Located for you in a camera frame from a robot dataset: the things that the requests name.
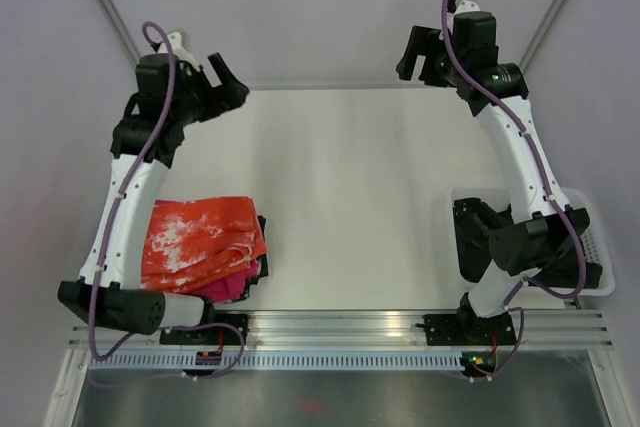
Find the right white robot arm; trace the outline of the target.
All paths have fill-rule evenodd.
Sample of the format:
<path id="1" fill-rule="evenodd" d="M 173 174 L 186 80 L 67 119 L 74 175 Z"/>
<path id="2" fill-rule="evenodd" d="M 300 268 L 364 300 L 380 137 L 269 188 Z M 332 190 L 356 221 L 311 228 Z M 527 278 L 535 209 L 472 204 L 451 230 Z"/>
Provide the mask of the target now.
<path id="1" fill-rule="evenodd" d="M 395 71 L 402 81 L 455 90 L 499 161 L 504 208 L 478 197 L 452 202 L 459 270 L 471 285 L 455 327 L 477 343 L 527 286 L 561 300 L 601 294 L 609 268 L 590 250 L 588 207 L 573 202 L 547 160 L 520 66 L 500 60 L 495 17 L 474 10 L 446 15 L 445 24 L 413 26 Z"/>

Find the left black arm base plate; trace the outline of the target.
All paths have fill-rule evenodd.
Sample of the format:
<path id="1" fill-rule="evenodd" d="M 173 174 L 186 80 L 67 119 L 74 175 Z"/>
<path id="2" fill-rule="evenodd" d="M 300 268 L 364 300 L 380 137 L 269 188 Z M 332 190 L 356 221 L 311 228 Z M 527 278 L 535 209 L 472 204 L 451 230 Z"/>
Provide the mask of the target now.
<path id="1" fill-rule="evenodd" d="M 193 327 L 178 327 L 164 330 L 160 344 L 167 346 L 239 346 L 249 332 L 247 314 L 214 312 L 201 324 Z"/>

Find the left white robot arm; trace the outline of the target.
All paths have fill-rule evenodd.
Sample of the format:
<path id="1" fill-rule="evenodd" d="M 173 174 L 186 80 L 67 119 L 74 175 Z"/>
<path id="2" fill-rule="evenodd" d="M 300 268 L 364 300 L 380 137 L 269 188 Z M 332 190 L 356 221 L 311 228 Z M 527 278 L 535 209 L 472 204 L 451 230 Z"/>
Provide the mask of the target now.
<path id="1" fill-rule="evenodd" d="M 57 293 L 89 326 L 143 335 L 182 327 L 197 344 L 216 336 L 210 302 L 141 286 L 152 211 L 186 127 L 241 107 L 249 94 L 220 54 L 208 60 L 217 86 L 184 56 L 146 55 L 135 69 L 137 90 L 112 134 L 110 184 L 95 240 L 77 280 L 61 282 Z"/>

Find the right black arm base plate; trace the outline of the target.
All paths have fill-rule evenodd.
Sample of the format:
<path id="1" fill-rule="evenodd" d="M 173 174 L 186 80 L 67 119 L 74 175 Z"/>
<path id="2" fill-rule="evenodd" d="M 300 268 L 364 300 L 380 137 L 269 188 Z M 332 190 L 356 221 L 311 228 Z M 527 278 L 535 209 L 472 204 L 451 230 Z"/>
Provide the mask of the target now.
<path id="1" fill-rule="evenodd" d="M 504 313 L 491 318 L 463 320 L 456 313 L 427 314 L 417 324 L 429 346 L 513 346 L 516 333 L 512 318 Z"/>

